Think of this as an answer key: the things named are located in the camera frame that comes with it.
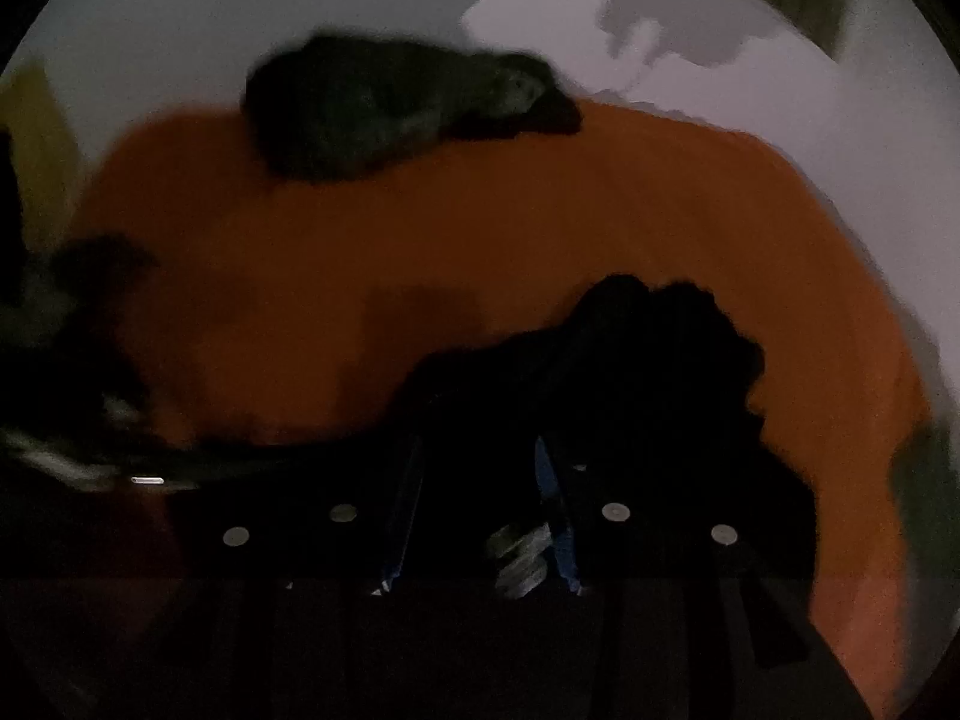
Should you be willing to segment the dark grey folded cloth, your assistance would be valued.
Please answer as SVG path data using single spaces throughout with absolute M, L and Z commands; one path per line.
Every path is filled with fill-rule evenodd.
M 270 176 L 368 176 L 448 142 L 574 135 L 578 103 L 537 55 L 319 31 L 249 71 L 241 115 Z

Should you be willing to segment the orange fleece blanket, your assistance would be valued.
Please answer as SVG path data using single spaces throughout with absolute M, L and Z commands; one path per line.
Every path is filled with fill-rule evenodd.
M 236 114 L 183 110 L 114 145 L 71 231 L 160 262 L 122 337 L 176 444 L 364 421 L 421 356 L 544 327 L 610 273 L 703 284 L 765 349 L 766 434 L 817 489 L 815 625 L 875 717 L 896 712 L 907 555 L 889 468 L 928 399 L 884 286 L 752 135 L 592 103 L 574 137 L 284 184 Z

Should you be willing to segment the black jacket with white lettering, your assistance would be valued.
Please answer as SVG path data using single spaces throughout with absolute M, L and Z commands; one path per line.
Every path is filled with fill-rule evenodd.
M 548 327 L 425 356 L 364 422 L 524 418 L 542 434 L 548 460 L 607 445 L 768 445 L 750 403 L 763 369 L 761 346 L 706 289 L 688 281 L 651 288 L 612 275 Z M 551 523 L 553 476 L 553 553 L 537 616 L 547 608 L 585 613 L 568 571 L 568 539 Z

